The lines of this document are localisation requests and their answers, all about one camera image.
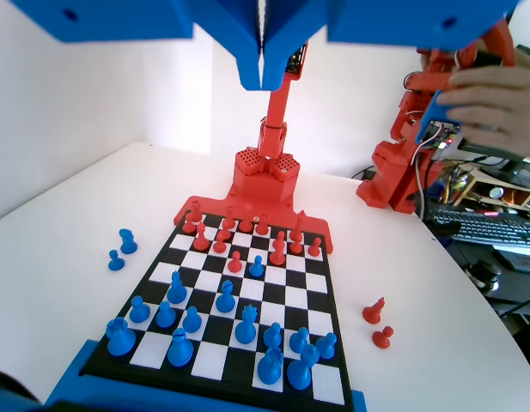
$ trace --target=black square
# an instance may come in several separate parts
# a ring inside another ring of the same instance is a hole
[[[202,268],[202,270],[207,270],[208,272],[222,273],[226,264],[227,259],[225,257],[208,256],[205,258],[204,267]]]
[[[263,301],[285,305],[285,286],[265,282]]]
[[[285,271],[285,284],[293,288],[306,289],[307,275],[296,270]]]
[[[308,309],[319,312],[330,312],[330,302],[327,299],[327,294],[320,292],[314,292],[312,290],[307,291],[307,302]]]
[[[285,307],[284,316],[285,329],[299,330],[302,326],[308,329],[308,312],[298,307]]]
[[[195,306],[199,313],[211,313],[215,296],[216,295],[213,292],[194,289],[192,290],[186,307]]]
[[[233,326],[233,319],[219,318],[218,316],[210,315],[207,319],[207,325],[205,326],[202,341],[228,346]]]
[[[241,313],[244,311],[244,306],[252,305],[257,308],[257,318],[255,319],[255,323],[259,323],[261,319],[261,301],[260,300],[252,300],[248,298],[239,298],[238,299],[238,306],[236,307],[236,319],[241,320]]]
[[[222,371],[222,382],[251,387],[254,368],[255,352],[228,348],[227,359],[224,361]]]
[[[186,251],[168,248],[160,256],[160,262],[164,262],[166,264],[181,265],[182,261],[185,259],[185,256]]]

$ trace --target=finger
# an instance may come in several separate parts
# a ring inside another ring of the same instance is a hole
[[[481,67],[455,72],[450,77],[454,86],[499,86],[503,88],[525,88],[530,86],[530,69],[521,67]]]

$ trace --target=red chess piece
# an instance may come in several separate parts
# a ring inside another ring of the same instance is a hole
[[[238,251],[232,254],[232,260],[228,262],[228,270],[232,273],[238,273],[241,270],[240,253]]]
[[[372,334],[371,340],[374,341],[377,348],[386,349],[391,346],[391,341],[388,340],[394,333],[393,328],[385,326],[383,331],[376,331]]]
[[[266,213],[261,216],[261,219],[255,231],[261,236],[265,236],[266,234],[268,234],[268,215]]]
[[[227,250],[227,246],[224,243],[224,236],[222,235],[222,232],[219,232],[216,236],[216,242],[213,245],[213,250],[216,253],[224,253],[224,251]]]
[[[366,306],[362,311],[362,316],[370,324],[378,324],[381,321],[381,309],[385,305],[385,298],[381,298],[373,306]]]
[[[310,256],[314,256],[315,258],[319,256],[321,243],[322,243],[322,239],[320,238],[314,239],[314,243],[308,248],[308,254]]]
[[[205,238],[204,232],[205,225],[203,222],[201,222],[200,224],[198,224],[198,237],[194,240],[194,243],[192,243],[194,249],[198,251],[204,251],[210,245],[210,242]]]

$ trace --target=white wall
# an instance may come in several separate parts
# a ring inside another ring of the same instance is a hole
[[[322,29],[310,40],[301,80],[291,86],[285,151],[305,171],[351,176],[371,165],[375,146],[389,138],[402,81],[415,70],[414,48],[326,43]],[[247,92],[234,58],[217,43],[212,89],[211,153],[234,161],[235,152],[256,146],[269,94]]]

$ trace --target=human hand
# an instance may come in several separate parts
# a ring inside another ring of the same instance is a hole
[[[462,106],[448,111],[462,123],[463,137],[530,157],[530,69],[483,67],[454,73],[457,87],[438,96],[439,105]]]

